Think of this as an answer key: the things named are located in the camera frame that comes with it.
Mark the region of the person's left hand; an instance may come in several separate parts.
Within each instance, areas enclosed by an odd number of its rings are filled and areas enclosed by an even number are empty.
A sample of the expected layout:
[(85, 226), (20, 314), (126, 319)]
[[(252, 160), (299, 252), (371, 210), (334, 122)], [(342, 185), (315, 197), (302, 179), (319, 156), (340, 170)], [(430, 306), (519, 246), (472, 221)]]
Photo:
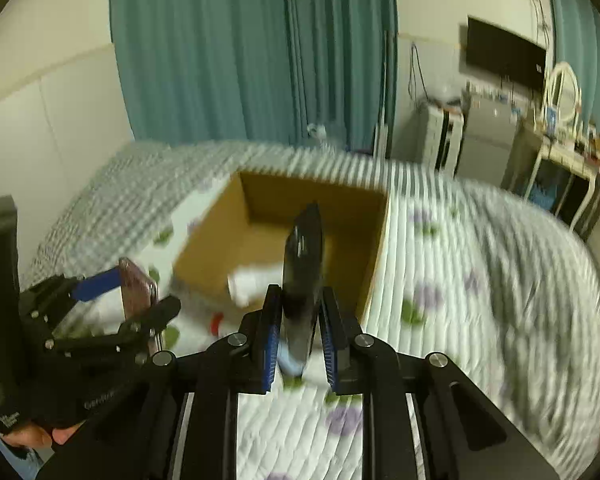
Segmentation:
[(51, 448), (53, 444), (64, 445), (83, 425), (79, 422), (67, 428), (46, 430), (33, 422), (1, 434), (1, 439), (14, 448)]

